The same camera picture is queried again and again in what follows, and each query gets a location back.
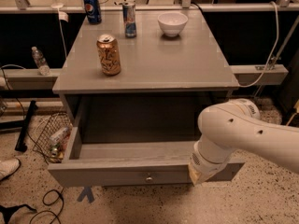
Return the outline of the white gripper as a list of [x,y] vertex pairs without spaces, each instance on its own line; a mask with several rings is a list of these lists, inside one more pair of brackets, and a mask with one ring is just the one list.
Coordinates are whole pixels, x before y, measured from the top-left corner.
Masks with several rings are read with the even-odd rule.
[[188,164],[192,183],[201,184],[221,172],[228,164],[231,154],[232,150],[228,147],[220,147],[210,141],[197,141]]

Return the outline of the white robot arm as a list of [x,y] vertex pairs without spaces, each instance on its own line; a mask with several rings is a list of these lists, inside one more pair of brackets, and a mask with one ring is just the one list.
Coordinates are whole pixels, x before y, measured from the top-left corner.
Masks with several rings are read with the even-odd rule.
[[299,173],[299,129],[262,121],[248,99],[211,105],[201,111],[197,123],[201,137],[188,164],[194,185],[221,172],[237,149]]

